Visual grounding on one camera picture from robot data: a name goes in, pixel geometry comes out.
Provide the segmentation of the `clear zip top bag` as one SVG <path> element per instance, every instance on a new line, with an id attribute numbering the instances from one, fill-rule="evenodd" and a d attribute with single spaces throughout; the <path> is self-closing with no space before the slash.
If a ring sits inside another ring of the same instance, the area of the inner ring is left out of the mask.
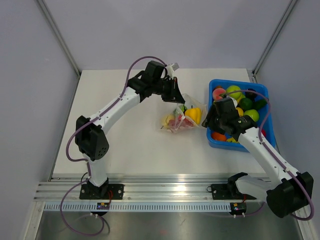
<path id="1" fill-rule="evenodd" d="M 199 129 L 202 127 L 202 122 L 205 118 L 205 115 L 207 114 L 207 105 L 206 104 L 203 104 L 201 102 L 199 102 L 198 100 L 196 100 L 195 98 L 193 98 L 192 96 L 186 94 L 186 93 L 183 93 L 182 94 L 184 100 L 185 100 L 185 103 L 184 104 L 181 104 L 181 103 L 177 103 L 175 105 L 175 108 L 168 114 L 165 114 L 164 116 L 166 115 L 169 115 L 169 114 L 173 114 L 175 116 L 175 120 L 176 121 L 180 121 L 181 119 L 189 119 L 190 121 L 193 122 L 194 124 L 194 127 L 190 127 L 190 128 L 185 128 L 185 127 L 180 127 L 179 130 L 177 132 L 171 132 L 169 129 L 165 129 L 165 128 L 162 128 L 162 117 L 160 122 L 159 122 L 159 129 L 161 131 L 166 131 L 166 132 L 170 132 L 172 134 L 177 134 L 181 131 L 186 131 L 186 130 L 192 130 L 192 129 Z M 201 109 L 201 112 L 202 112 L 202 115 L 201 115 L 201 121 L 200 121 L 200 124 L 196 124 L 190 117 L 188 116 L 185 116 L 185 114 L 179 109 L 179 106 L 180 105 L 185 105 L 187 107 L 187 109 L 191 109 L 191 108 L 200 108 Z"/>

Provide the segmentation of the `pink peach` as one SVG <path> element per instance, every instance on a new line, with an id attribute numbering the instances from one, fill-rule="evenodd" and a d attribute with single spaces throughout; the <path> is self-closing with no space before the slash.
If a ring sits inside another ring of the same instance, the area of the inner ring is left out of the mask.
<path id="1" fill-rule="evenodd" d="M 221 86 L 217 86 L 214 88 L 212 92 L 212 98 L 214 101 L 218 101 L 224 98 L 226 94 L 226 90 L 222 88 Z"/>

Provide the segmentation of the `orange persimmon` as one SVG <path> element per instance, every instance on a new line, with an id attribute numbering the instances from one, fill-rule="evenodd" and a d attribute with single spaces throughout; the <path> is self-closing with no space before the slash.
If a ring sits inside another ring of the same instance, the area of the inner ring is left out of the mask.
<path id="1" fill-rule="evenodd" d="M 215 141 L 219 141 L 219 142 L 226 142 L 227 141 L 227 137 L 224 134 L 221 134 L 218 132 L 212 132 L 210 136 Z"/>

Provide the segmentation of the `green apple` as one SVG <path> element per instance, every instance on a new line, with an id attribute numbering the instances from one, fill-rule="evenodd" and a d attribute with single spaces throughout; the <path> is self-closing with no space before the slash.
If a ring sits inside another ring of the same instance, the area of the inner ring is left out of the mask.
<path id="1" fill-rule="evenodd" d="M 226 89 L 226 93 L 228 97 L 238 100 L 241 95 L 241 88 L 237 85 L 231 85 Z"/>

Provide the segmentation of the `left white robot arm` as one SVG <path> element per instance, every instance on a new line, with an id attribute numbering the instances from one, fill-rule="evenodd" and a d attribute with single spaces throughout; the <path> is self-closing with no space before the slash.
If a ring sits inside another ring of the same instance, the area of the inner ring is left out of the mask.
<path id="1" fill-rule="evenodd" d="M 109 150 L 106 134 L 130 109 L 151 95 L 159 95 L 164 102 L 185 103 L 174 72 L 177 63 L 164 65 L 151 60 L 145 70 L 126 80 L 122 93 L 91 117 L 76 120 L 75 144 L 87 162 L 88 180 L 82 186 L 81 199 L 104 199 L 111 196 L 109 178 L 102 158 Z"/>

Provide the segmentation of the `yellow bell pepper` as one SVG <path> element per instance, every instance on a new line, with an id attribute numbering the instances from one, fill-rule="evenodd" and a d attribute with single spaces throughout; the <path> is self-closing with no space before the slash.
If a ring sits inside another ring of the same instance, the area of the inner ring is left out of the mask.
<path id="1" fill-rule="evenodd" d="M 199 125 L 202 118 L 202 111 L 198 107 L 190 108 L 185 111 L 184 115 L 191 118 L 197 125 Z"/>

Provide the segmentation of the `light green lime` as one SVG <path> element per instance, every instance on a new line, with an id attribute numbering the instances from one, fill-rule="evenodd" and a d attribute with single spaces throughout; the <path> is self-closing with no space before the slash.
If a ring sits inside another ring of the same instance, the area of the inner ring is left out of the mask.
<path id="1" fill-rule="evenodd" d="M 249 116 L 254 122 L 258 122 L 260 119 L 260 115 L 257 110 L 249 109 L 244 112 L 245 116 Z"/>

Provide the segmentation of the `aluminium rail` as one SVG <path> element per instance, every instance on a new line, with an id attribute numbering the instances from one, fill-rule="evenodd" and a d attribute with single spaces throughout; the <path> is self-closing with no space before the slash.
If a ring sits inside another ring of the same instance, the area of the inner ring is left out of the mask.
<path id="1" fill-rule="evenodd" d="M 57 173 L 41 181 L 34 194 L 36 202 L 60 201 L 64 194 L 78 184 L 81 173 Z M 228 176 L 216 174 L 109 174 L 111 184 L 123 184 L 121 202 L 211 202 L 207 191 L 211 184 L 226 183 Z"/>

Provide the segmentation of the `red apple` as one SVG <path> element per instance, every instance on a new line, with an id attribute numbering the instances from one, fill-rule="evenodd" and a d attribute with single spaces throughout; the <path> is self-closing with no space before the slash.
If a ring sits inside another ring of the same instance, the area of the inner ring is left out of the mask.
<path id="1" fill-rule="evenodd" d="M 180 128 L 193 128 L 194 123 L 187 118 L 180 119 Z"/>

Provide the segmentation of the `pale yellow pear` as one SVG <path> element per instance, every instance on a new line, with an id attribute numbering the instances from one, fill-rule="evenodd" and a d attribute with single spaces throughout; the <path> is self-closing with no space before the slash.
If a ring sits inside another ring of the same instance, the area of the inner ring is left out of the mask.
<path id="1" fill-rule="evenodd" d="M 161 120 L 161 127 L 164 129 L 170 128 L 170 124 L 175 124 L 175 119 L 173 114 L 165 115 Z"/>

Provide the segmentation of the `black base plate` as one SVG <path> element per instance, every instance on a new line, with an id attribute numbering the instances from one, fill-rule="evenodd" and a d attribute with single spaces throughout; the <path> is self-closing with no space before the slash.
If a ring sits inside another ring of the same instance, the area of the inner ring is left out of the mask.
<path id="1" fill-rule="evenodd" d="M 123 184 L 109 184 L 106 193 L 100 196 L 83 184 L 79 193 L 80 200 L 122 200 L 124 195 Z"/>
<path id="2" fill-rule="evenodd" d="M 255 197 L 240 193 L 234 184 L 213 183 L 206 188 L 213 200 L 256 200 Z"/>

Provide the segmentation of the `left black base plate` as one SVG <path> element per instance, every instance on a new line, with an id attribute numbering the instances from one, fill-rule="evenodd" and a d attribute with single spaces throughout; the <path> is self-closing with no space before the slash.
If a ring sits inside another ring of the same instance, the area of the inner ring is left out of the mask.
<path id="1" fill-rule="evenodd" d="M 100 196 L 83 184 L 79 193 L 80 200 L 122 200 L 124 195 L 123 184 L 109 184 L 106 193 Z"/>

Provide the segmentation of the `small circuit board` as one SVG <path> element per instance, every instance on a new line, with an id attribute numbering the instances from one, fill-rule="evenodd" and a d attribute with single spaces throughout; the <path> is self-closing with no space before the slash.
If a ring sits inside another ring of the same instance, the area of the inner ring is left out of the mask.
<path id="1" fill-rule="evenodd" d="M 109 210 L 110 209 L 110 203 L 109 202 L 98 202 L 96 205 L 97 210 Z"/>
<path id="2" fill-rule="evenodd" d="M 230 203 L 231 215 L 242 215 L 247 212 L 247 204 L 245 202 Z"/>

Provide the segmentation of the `green cucumber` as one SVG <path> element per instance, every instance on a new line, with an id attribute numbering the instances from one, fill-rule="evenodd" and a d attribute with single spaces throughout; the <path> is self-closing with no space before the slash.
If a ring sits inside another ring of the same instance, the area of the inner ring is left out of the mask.
<path id="1" fill-rule="evenodd" d="M 267 105 L 267 101 L 265 99 L 257 100 L 253 103 L 252 108 L 256 111 L 264 108 Z"/>

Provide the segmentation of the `yellow banana bunch front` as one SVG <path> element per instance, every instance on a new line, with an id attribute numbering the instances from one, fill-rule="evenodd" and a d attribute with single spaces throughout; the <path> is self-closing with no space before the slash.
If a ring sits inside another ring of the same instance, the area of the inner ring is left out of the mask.
<path id="1" fill-rule="evenodd" d="M 239 142 L 237 140 L 235 140 L 233 137 L 230 137 L 226 140 L 226 142 L 228 143 L 235 143 L 235 144 L 238 144 Z"/>

